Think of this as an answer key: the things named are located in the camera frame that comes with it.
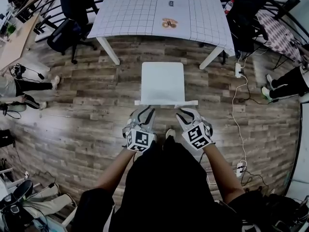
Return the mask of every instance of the laminate floor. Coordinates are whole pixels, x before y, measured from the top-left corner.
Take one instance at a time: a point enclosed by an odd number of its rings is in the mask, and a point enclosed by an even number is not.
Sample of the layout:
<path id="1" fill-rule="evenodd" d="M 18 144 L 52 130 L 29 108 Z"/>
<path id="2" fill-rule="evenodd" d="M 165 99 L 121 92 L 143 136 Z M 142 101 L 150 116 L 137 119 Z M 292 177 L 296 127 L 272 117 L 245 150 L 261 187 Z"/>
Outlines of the laminate floor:
<path id="1" fill-rule="evenodd" d="M 199 48 L 197 42 L 164 37 L 115 37 L 109 42 L 119 56 L 121 64 L 115 66 L 98 42 L 97 51 L 78 46 L 77 65 L 70 62 L 70 50 L 62 56 L 51 50 L 46 42 L 37 43 L 32 51 L 51 67 L 49 77 L 61 76 L 57 92 L 28 92 L 38 101 L 49 101 L 42 111 L 28 108 L 20 120 L 0 117 L 1 128 L 9 128 L 16 136 L 16 150 L 11 146 L 1 149 L 0 156 L 14 167 L 15 175 L 27 170 L 34 182 L 46 185 L 56 177 L 63 192 L 79 200 L 83 191 L 94 187 L 98 177 L 122 150 L 125 140 L 122 128 L 132 111 L 134 100 L 140 99 L 141 64 L 146 61 L 175 61 L 184 64 L 186 100 L 198 100 L 198 110 L 213 125 L 213 139 L 232 167 L 244 159 L 242 141 L 232 118 L 232 99 L 237 86 L 245 84 L 244 78 L 234 76 L 237 61 L 230 57 L 225 65 L 216 58 L 205 70 L 198 66 L 214 48 Z M 275 71 L 279 55 L 268 50 L 263 55 L 251 56 L 244 72 L 248 78 L 251 97 L 266 103 L 260 94 L 265 75 L 279 77 L 292 68 L 286 62 Z M 238 88 L 234 100 L 234 116 L 241 128 L 248 170 L 260 174 L 269 191 L 285 189 L 292 169 L 299 130 L 299 102 L 297 98 L 269 105 L 244 101 L 249 93 L 246 86 Z M 181 129 L 171 106 L 157 107 L 154 130 L 163 137 L 168 128 L 177 132 L 177 141 L 185 144 Z M 199 160 L 201 151 L 188 147 Z M 201 162 L 210 170 L 207 158 Z M 114 195 L 121 203 L 125 189 L 122 178 Z M 250 176 L 243 178 L 245 183 Z M 245 187 L 263 186 L 254 176 Z M 220 198 L 216 186 L 210 187 L 215 198 Z"/>

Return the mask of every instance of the gray pants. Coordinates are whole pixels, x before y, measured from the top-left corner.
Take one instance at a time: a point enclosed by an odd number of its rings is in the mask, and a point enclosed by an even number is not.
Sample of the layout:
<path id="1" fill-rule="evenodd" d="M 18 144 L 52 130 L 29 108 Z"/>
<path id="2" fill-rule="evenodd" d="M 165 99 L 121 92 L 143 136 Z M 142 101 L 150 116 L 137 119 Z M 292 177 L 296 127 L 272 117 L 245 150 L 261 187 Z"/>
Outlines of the gray pants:
<path id="1" fill-rule="evenodd" d="M 34 218 L 42 217 L 60 211 L 64 206 L 72 204 L 71 198 L 67 194 L 44 201 L 46 198 L 58 194 L 57 186 L 46 188 L 45 190 L 35 194 L 33 197 L 23 203 L 23 208 L 28 211 Z"/>

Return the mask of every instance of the black shirt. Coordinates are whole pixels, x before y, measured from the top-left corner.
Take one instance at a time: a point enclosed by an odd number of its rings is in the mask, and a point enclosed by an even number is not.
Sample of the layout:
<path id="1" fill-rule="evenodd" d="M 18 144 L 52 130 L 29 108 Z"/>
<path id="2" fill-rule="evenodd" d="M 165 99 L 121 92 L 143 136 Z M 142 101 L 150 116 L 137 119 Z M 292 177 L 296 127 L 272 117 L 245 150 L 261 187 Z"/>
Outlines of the black shirt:
<path id="1" fill-rule="evenodd" d="M 105 225 L 110 232 L 240 232 L 243 220 L 263 221 L 260 192 L 243 194 L 229 205 L 216 203 L 200 164 L 181 144 L 168 144 L 164 151 L 154 145 L 135 161 L 117 212 L 106 190 L 84 192 L 72 231 L 102 232 Z"/>

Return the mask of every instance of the gray glove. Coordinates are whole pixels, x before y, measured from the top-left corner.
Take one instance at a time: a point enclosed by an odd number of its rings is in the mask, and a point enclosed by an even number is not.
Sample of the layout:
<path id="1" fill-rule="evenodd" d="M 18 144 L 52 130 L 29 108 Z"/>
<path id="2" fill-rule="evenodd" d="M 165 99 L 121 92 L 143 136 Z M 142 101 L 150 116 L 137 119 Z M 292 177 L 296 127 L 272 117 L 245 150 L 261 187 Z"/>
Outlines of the gray glove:
<path id="1" fill-rule="evenodd" d="M 155 137 L 152 128 L 154 125 L 155 109 L 142 107 L 131 113 L 122 135 L 126 138 L 127 148 L 142 152 L 150 148 Z"/>
<path id="2" fill-rule="evenodd" d="M 187 121 L 184 117 L 176 113 L 178 122 L 183 129 L 183 137 L 194 149 L 199 150 L 207 145 L 214 144 L 211 139 L 212 126 L 197 110 L 191 108 L 181 108 L 180 111 L 189 115 L 192 120 Z"/>

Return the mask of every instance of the shoe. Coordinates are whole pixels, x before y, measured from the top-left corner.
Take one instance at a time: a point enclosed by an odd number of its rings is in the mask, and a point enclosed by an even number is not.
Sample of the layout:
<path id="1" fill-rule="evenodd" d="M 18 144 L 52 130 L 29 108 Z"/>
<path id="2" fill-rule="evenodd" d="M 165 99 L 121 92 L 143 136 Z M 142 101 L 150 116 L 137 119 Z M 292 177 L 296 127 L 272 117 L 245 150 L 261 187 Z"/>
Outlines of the shoe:
<path id="1" fill-rule="evenodd" d="M 275 90 L 274 89 L 274 87 L 272 86 L 272 81 L 273 81 L 273 79 L 272 79 L 272 77 L 270 76 L 270 74 L 267 74 L 266 75 L 266 79 L 267 79 L 267 81 L 268 81 L 268 83 L 269 83 L 269 85 L 270 85 L 270 88 L 271 88 L 271 90 Z"/>
<path id="2" fill-rule="evenodd" d="M 75 208 L 75 207 L 77 206 L 75 200 L 71 197 L 71 195 L 69 195 L 69 194 L 67 194 L 67 193 L 66 193 L 65 195 L 68 195 L 68 197 L 69 197 L 69 198 L 71 199 L 71 201 L 72 201 L 71 205 Z"/>
<path id="3" fill-rule="evenodd" d="M 269 102 L 272 101 L 272 98 L 271 98 L 270 95 L 269 95 L 269 89 L 268 89 L 268 88 L 262 87 L 262 94 L 264 95 L 264 97 L 265 97 Z"/>
<path id="4" fill-rule="evenodd" d="M 176 137 L 176 131 L 174 129 L 169 129 L 165 134 L 165 139 L 167 139 L 169 136 L 172 136 L 173 138 Z"/>
<path id="5" fill-rule="evenodd" d="M 57 75 L 55 78 L 51 81 L 53 90 L 57 90 L 58 84 L 60 83 L 60 77 Z"/>
<path id="6" fill-rule="evenodd" d="M 39 108 L 40 110 L 43 110 L 47 107 L 47 102 L 40 102 L 39 104 L 40 104 L 40 108 Z"/>

